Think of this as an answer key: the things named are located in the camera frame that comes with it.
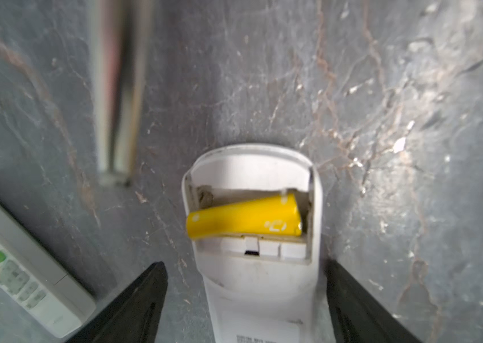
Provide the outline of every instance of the battery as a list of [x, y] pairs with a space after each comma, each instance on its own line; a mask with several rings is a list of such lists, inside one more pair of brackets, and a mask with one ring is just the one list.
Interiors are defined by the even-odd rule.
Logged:
[[225, 234], [300, 236], [302, 221], [289, 193], [191, 212], [186, 229], [192, 240]]

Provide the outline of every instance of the marble surface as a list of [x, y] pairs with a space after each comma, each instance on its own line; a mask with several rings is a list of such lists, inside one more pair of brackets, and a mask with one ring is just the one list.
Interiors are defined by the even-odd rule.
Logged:
[[[483, 2], [156, 1], [127, 189], [95, 181], [86, 18], [0, 2], [0, 203], [99, 308], [163, 261], [157, 341], [213, 341], [181, 176], [265, 142], [319, 165], [324, 258], [423, 342], [483, 342]], [[12, 341], [60, 340], [0, 291]]]

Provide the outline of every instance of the white plastic casing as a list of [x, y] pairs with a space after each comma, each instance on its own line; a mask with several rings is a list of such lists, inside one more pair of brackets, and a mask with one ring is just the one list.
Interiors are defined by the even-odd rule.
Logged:
[[193, 249], [217, 343], [313, 342], [322, 211], [316, 168], [285, 147], [232, 145], [202, 155], [185, 174], [187, 215], [199, 209], [201, 189], [223, 202], [285, 189], [306, 195], [306, 234], [299, 239], [214, 237], [194, 241]]
[[5, 285], [2, 275], [0, 288], [54, 336], [66, 336], [94, 312], [89, 293], [1, 208], [0, 251], [5, 254], [0, 273], [7, 266], [13, 268], [9, 278], [16, 278], [16, 285], [21, 286], [12, 294], [11, 284]]

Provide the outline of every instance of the blurry metal object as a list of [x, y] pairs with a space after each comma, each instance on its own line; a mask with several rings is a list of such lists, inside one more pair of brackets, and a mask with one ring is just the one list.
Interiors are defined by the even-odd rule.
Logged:
[[127, 185], [135, 164], [152, 0], [92, 0], [89, 10], [99, 181]]

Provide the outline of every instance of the white remote control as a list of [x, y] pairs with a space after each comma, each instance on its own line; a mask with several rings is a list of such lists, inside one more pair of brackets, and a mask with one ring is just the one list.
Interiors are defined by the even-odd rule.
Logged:
[[59, 338], [95, 310], [89, 293], [1, 207], [0, 288]]

